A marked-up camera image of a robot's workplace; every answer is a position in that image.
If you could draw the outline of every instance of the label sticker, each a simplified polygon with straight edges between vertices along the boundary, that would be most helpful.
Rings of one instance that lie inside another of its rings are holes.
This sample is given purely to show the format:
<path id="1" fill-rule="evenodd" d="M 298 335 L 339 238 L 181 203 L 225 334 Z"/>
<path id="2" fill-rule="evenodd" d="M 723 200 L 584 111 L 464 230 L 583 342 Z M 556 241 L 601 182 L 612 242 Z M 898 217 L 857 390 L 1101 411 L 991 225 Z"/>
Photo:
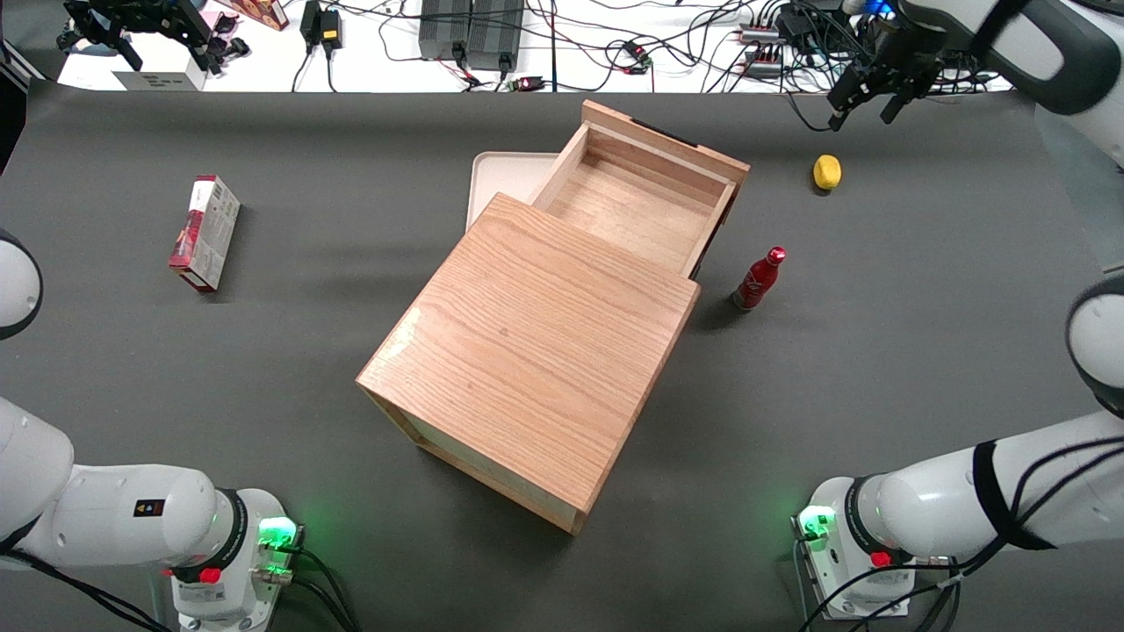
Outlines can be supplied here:
<path id="1" fill-rule="evenodd" d="M 180 584 L 180 601 L 189 604 L 210 604 L 226 598 L 226 587 L 219 584 Z"/>
<path id="2" fill-rule="evenodd" d="M 133 517 L 145 518 L 164 515 L 164 498 L 154 500 L 137 500 L 133 505 Z"/>

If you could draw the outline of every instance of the wooden cabinet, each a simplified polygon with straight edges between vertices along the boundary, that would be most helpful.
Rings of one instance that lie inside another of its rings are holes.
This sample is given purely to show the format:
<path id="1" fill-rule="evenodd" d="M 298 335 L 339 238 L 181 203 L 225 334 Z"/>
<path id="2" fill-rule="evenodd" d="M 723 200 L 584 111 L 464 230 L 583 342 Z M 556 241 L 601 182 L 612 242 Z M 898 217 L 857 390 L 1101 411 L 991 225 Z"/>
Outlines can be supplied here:
<path id="1" fill-rule="evenodd" d="M 577 534 L 747 170 L 587 101 L 533 204 L 492 199 L 356 383 L 423 449 Z"/>

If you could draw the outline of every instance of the red bottle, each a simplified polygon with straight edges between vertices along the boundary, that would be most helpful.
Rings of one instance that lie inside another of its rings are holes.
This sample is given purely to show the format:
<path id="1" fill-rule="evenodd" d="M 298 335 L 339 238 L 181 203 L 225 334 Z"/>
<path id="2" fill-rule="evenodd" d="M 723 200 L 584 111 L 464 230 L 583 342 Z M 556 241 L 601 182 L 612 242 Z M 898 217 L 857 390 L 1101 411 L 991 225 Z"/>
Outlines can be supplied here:
<path id="1" fill-rule="evenodd" d="M 734 294 L 729 295 L 729 300 L 746 312 L 756 307 L 769 288 L 777 282 L 781 261 L 785 261 L 785 249 L 773 246 L 764 259 L 750 267 L 749 274 Z"/>

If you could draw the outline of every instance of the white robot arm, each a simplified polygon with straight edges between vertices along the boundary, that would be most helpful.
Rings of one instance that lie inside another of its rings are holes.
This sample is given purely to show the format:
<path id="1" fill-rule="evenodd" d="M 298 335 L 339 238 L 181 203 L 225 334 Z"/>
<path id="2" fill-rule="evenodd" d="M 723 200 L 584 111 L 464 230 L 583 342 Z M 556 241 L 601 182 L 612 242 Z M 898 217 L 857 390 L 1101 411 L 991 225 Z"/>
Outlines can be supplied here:
<path id="1" fill-rule="evenodd" d="M 1104 410 L 816 489 L 795 524 L 828 617 L 907 614 L 918 559 L 1124 538 L 1124 276 L 1078 297 L 1067 341 Z"/>
<path id="2" fill-rule="evenodd" d="M 870 63 L 852 63 L 828 93 L 831 128 L 881 93 L 892 94 L 882 110 L 891 123 L 928 92 L 942 48 L 967 48 L 1124 164 L 1120 9 L 1102 0 L 889 3 L 890 35 Z M 843 4 L 852 13 L 870 8 L 867 0 Z M 1067 341 L 1105 410 L 816 489 L 794 524 L 823 602 L 817 611 L 830 619 L 905 615 L 910 568 L 930 558 L 1124 538 L 1124 277 L 1078 297 Z"/>
<path id="3" fill-rule="evenodd" d="M 0 231 L 0 340 L 35 318 L 42 286 L 35 259 Z M 260 631 L 298 539 L 266 491 L 217 489 L 172 466 L 74 464 L 65 434 L 0 397 L 0 568 L 158 567 L 183 629 Z"/>
<path id="4" fill-rule="evenodd" d="M 39 313 L 42 295 L 39 264 L 19 240 L 0 228 L 0 340 L 31 324 Z"/>

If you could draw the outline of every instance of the yellow fruit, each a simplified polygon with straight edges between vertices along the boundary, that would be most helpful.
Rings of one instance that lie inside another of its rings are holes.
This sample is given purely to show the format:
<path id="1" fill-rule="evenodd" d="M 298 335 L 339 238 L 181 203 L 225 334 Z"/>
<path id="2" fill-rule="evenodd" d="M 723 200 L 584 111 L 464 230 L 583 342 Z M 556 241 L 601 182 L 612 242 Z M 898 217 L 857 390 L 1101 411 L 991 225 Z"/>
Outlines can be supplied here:
<path id="1" fill-rule="evenodd" d="M 812 177 L 816 180 L 816 186 L 825 191 L 831 191 L 840 186 L 843 179 L 843 168 L 840 166 L 840 159 L 824 154 L 816 159 L 816 166 L 812 169 Z"/>

